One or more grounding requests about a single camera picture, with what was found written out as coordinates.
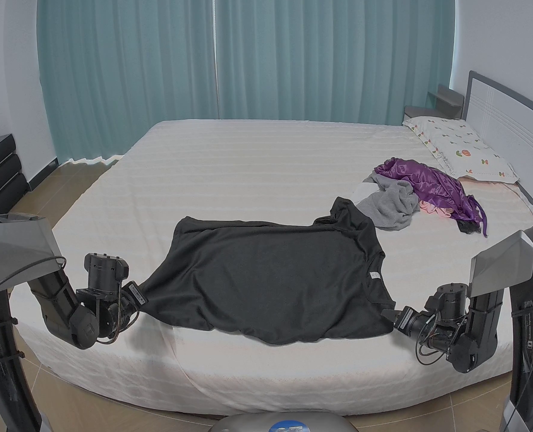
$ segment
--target gray towel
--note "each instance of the gray towel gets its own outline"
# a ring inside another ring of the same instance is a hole
[[[407,181],[377,175],[374,171],[364,183],[377,183],[380,191],[372,193],[356,207],[371,218],[375,227],[389,230],[404,229],[414,212],[420,211],[418,195]]]

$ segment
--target pillow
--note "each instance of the pillow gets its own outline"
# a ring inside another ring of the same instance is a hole
[[[477,181],[514,184],[518,176],[464,120],[414,117],[402,122],[430,149],[445,173]]]

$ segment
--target curtain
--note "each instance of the curtain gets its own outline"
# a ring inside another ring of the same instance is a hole
[[[39,0],[60,161],[125,153],[161,120],[218,118],[213,0]]]
[[[400,125],[448,86],[455,0],[215,0],[220,117]]]

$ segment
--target round blue sticker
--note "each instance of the round blue sticker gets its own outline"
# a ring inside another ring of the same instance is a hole
[[[299,421],[280,421],[272,426],[269,432],[310,432],[310,430]]]

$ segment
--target wall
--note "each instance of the wall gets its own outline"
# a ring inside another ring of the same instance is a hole
[[[0,0],[0,134],[12,133],[30,180],[56,157],[39,82],[37,0]]]
[[[475,70],[533,101],[533,0],[457,0],[451,88]]]

